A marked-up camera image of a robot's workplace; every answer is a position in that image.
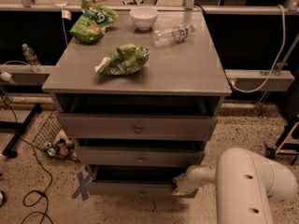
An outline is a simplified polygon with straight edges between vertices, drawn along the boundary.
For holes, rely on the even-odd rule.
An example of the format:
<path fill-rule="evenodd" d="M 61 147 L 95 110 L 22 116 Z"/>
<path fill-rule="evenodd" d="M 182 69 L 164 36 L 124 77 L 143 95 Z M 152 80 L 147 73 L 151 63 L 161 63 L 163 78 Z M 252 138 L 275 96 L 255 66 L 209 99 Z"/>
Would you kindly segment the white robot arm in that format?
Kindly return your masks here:
<path fill-rule="evenodd" d="M 215 167 L 192 165 L 173 182 L 176 196 L 213 184 L 218 224 L 274 224 L 269 204 L 291 201 L 298 193 L 291 170 L 239 147 L 225 150 Z"/>

